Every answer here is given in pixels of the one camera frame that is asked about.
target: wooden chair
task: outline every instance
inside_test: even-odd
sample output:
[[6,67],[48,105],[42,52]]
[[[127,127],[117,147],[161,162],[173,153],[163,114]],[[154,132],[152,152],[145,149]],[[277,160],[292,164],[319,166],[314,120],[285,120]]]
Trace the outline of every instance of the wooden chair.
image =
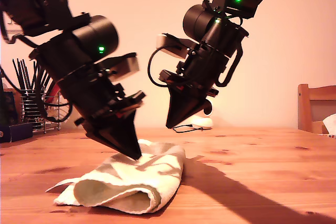
[[309,88],[298,86],[298,129],[317,134],[328,134],[323,119],[336,113],[336,86]]

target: folded towel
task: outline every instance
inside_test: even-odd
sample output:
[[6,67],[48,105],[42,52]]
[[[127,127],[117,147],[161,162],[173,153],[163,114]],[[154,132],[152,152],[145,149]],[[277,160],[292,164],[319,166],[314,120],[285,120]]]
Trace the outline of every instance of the folded towel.
[[142,157],[135,161],[115,154],[80,178],[66,179],[47,191],[67,183],[57,205],[105,206],[130,214],[161,209],[177,191],[185,152],[169,143],[139,140]]

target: wood grain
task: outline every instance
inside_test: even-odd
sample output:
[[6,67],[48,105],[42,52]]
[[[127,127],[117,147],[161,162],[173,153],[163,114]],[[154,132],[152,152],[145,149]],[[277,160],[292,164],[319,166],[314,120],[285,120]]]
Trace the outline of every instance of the wood grain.
[[57,207],[60,190],[113,155],[84,132],[35,135],[1,144],[1,223],[335,223],[336,141],[293,129],[223,128],[177,134],[138,129],[138,137],[182,145],[180,188],[154,214]]

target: chair backrest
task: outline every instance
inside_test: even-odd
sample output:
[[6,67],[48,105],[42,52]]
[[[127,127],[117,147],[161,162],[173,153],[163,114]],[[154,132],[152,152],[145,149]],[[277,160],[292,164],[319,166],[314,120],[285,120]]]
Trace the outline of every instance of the chair backrest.
[[[313,118],[312,104],[318,101],[323,101],[327,106],[331,105],[331,109],[327,115],[316,121]],[[318,134],[328,134],[322,120],[336,113],[335,105],[336,86],[309,88],[308,84],[300,84],[298,86],[298,129]]]

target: metal wire basket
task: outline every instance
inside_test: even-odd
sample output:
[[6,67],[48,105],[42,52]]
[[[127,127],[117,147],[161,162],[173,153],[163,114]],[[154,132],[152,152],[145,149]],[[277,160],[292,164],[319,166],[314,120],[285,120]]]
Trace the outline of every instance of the metal wire basket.
[[[29,94],[30,98],[35,98],[34,90],[28,89],[24,90]],[[56,94],[54,97],[46,96],[46,91],[43,88],[41,90],[41,96],[43,101],[48,100],[48,98],[52,98],[53,103],[60,105],[60,92]],[[21,120],[24,123],[32,123],[33,124],[33,132],[41,132],[47,133],[47,130],[55,129],[60,130],[60,123],[51,123],[46,119],[42,118],[41,113],[38,110],[37,104],[34,100],[21,96]],[[60,118],[60,108],[59,107],[48,107],[46,108],[47,112],[51,112],[56,119]]]

